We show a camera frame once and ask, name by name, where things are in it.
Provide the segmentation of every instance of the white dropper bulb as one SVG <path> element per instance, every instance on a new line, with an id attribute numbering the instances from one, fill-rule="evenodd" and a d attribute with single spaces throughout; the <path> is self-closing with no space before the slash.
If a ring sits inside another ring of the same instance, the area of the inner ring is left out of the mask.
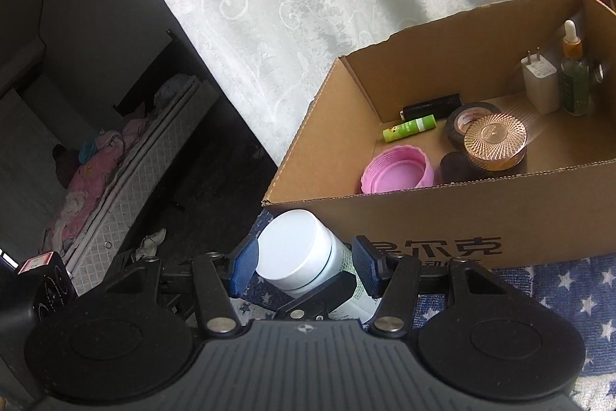
<path id="1" fill-rule="evenodd" d="M 565 37 L 563 41 L 569 44 L 578 44 L 580 42 L 580 38 L 577 36 L 577 31 L 575 30 L 575 23 L 572 20 L 567 20 L 565 22 Z"/>

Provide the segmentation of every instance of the pink lid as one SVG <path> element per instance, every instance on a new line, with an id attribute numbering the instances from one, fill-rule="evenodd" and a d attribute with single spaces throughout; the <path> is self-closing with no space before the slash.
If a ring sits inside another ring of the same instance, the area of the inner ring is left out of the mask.
<path id="1" fill-rule="evenodd" d="M 377 155 L 362 175 L 362 192 L 374 194 L 433 186 L 434 169 L 420 148 L 395 146 Z"/>

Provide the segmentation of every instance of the green lip balm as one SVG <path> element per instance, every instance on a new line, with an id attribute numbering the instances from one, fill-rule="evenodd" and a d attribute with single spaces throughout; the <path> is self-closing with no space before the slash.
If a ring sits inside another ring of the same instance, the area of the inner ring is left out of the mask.
<path id="1" fill-rule="evenodd" d="M 390 141 L 400 140 L 400 138 L 406 138 L 410 135 L 416 135 L 427 129 L 434 128 L 436 128 L 436 119 L 434 116 L 421 117 L 420 119 L 414 119 L 413 121 L 405 122 L 399 126 L 384 129 L 383 138 L 389 143 Z"/>

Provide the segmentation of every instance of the red and white label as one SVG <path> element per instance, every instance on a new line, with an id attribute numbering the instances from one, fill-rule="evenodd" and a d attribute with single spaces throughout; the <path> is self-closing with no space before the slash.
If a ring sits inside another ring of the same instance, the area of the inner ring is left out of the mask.
<path id="1" fill-rule="evenodd" d="M 30 258 L 26 263 L 23 264 L 21 270 L 18 273 L 24 273 L 29 270 L 32 270 L 36 267 L 42 267 L 43 265 L 48 265 L 51 261 L 51 253 L 39 254 L 39 256 L 35 256 L 34 258 Z"/>

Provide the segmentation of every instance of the cardboard box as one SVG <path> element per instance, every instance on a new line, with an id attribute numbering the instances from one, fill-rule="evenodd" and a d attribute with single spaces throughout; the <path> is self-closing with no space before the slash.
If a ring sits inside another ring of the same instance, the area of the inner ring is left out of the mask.
<path id="1" fill-rule="evenodd" d="M 433 166 L 454 150 L 445 121 L 384 143 L 382 130 L 400 122 L 405 105 L 460 93 L 464 103 L 532 114 L 519 62 L 581 11 L 586 56 L 608 68 L 596 109 L 526 117 L 528 174 L 360 193 L 363 169 L 385 148 L 419 146 Z M 598 0 L 511 0 L 403 30 L 333 63 L 263 204 L 275 215 L 307 209 L 347 242 L 364 234 L 424 262 L 461 255 L 514 267 L 614 252 L 615 58 L 616 15 Z"/>

